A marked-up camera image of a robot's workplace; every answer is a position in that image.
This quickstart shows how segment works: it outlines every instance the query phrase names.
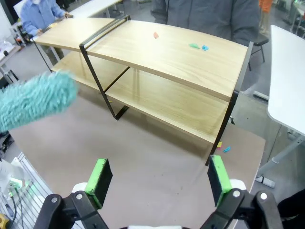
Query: black chair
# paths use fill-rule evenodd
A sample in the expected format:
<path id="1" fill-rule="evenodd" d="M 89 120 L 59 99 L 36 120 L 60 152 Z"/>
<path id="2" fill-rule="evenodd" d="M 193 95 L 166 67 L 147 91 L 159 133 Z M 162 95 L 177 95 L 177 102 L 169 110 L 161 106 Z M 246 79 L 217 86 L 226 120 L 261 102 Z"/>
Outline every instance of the black chair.
<path id="1" fill-rule="evenodd" d="M 264 56 L 264 51 L 263 51 L 263 45 L 264 44 L 267 44 L 269 42 L 269 38 L 262 35 L 261 33 L 258 34 L 257 38 L 255 41 L 253 41 L 253 45 L 256 46 L 256 47 L 260 47 L 259 50 L 251 53 L 251 55 L 253 55 L 254 53 L 257 53 L 259 51 L 262 51 L 262 56 L 263 56 L 263 62 L 265 63 L 265 56 Z M 249 66 L 249 70 L 251 71 L 251 65 L 250 65 L 250 60 L 249 60 L 249 63 L 248 63 L 248 66 Z"/>

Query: gray jacket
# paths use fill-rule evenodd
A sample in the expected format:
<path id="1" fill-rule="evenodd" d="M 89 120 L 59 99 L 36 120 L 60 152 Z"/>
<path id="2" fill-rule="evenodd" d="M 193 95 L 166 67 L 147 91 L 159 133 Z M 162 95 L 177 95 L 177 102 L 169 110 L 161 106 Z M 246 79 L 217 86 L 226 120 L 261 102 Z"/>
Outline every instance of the gray jacket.
<path id="1" fill-rule="evenodd" d="M 259 0 L 152 0 L 156 23 L 222 37 L 248 46 L 259 32 Z"/>

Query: orange clothing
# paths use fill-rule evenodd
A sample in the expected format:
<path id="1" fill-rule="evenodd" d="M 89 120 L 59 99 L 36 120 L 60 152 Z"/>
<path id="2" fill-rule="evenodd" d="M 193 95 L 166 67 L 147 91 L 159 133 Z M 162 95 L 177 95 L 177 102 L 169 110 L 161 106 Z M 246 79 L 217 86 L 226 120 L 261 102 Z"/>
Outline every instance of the orange clothing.
<path id="1" fill-rule="evenodd" d="M 259 6 L 262 8 L 263 12 L 269 13 L 272 5 L 272 0 L 259 0 Z"/>

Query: lower wooden shelf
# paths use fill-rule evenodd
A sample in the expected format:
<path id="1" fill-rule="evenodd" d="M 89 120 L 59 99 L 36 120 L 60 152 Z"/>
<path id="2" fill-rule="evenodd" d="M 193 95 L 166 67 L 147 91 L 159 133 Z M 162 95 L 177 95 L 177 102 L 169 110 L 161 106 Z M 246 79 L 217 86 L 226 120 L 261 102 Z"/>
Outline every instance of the lower wooden shelf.
<path id="1" fill-rule="evenodd" d="M 126 66 L 90 57 L 101 85 L 108 86 Z M 75 80 L 98 89 L 81 53 L 71 52 L 53 70 L 72 71 Z M 214 143 L 228 102 L 165 78 L 130 68 L 106 94 L 130 108 L 189 135 Z"/>

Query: orange object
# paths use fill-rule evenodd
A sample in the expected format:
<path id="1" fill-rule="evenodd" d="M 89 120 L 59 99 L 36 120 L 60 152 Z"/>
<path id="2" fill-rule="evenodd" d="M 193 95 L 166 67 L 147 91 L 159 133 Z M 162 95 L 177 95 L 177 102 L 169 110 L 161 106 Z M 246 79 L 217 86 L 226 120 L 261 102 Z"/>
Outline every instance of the orange object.
<path id="1" fill-rule="evenodd" d="M 263 12 L 269 13 L 272 5 L 272 0 L 259 0 L 259 6 L 262 8 Z"/>
<path id="2" fill-rule="evenodd" d="M 154 32 L 154 33 L 153 33 L 153 37 L 154 37 L 155 39 L 157 39 L 157 38 L 159 37 L 159 35 L 158 35 L 156 32 Z"/>

